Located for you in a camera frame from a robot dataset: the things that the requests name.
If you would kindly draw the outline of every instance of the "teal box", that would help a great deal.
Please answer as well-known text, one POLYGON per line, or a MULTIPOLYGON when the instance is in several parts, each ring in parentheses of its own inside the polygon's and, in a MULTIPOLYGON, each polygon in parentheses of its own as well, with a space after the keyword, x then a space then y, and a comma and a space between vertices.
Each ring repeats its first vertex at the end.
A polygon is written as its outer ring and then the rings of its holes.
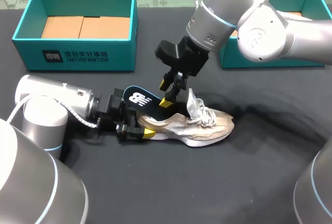
POLYGON ((34 71, 133 71, 136 0, 29 0, 12 38, 34 71), (130 18, 127 39, 42 39, 48 16, 130 18))
MULTIPOLYGON (((329 20, 332 15, 324 0, 269 0, 271 5, 280 11, 301 12, 306 18, 312 20, 329 20)), ((247 68, 247 67, 319 67, 321 63, 302 60, 277 60, 256 63, 246 59, 240 52, 237 37, 230 37, 227 44, 220 51, 222 68, 247 68)))

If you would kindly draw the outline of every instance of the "black insole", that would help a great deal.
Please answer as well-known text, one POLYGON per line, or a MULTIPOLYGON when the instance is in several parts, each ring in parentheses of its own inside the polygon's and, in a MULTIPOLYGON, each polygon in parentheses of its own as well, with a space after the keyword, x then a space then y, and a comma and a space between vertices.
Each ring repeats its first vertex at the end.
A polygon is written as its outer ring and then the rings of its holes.
POLYGON ((138 86, 127 87, 123 93, 123 100, 128 106, 153 117, 157 121, 168 119, 176 113, 189 117, 187 102, 176 102, 165 108, 159 106, 160 98, 138 86))

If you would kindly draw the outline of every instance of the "cardboard insert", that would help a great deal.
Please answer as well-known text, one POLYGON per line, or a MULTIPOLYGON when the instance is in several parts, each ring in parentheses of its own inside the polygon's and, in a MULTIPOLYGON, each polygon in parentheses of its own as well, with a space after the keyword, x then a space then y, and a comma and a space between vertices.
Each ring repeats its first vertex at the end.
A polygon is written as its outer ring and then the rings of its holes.
POLYGON ((128 39, 130 18, 48 17, 41 38, 128 39))

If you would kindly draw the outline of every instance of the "insole logo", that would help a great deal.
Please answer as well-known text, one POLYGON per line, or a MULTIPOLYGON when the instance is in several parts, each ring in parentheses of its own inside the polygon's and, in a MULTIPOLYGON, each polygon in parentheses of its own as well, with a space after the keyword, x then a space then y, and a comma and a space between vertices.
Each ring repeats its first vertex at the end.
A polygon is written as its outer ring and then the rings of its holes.
POLYGON ((133 103, 138 103, 140 106, 144 106, 146 103, 152 101, 152 99, 145 97, 141 93, 133 93, 133 95, 129 97, 129 100, 133 103))

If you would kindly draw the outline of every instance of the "black fabric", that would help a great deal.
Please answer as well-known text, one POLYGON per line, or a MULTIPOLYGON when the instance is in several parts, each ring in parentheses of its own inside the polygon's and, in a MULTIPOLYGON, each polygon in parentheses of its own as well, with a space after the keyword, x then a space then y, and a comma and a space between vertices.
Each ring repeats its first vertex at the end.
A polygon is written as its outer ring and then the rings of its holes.
MULTIPOLYGON (((154 50, 161 40, 179 42, 193 11, 139 9, 135 72, 31 74, 95 95, 138 85, 162 98, 158 88, 169 67, 154 50)), ((0 11, 3 119, 28 73, 11 42, 21 15, 0 11)), ((63 161, 87 187, 87 224, 297 223, 295 183, 331 135, 331 81, 330 66, 223 70, 211 55, 188 86, 207 106, 232 114, 236 126, 224 142, 202 149, 177 141, 119 143, 114 134, 97 137, 70 122, 63 161)), ((21 123, 20 111, 13 124, 21 123)))

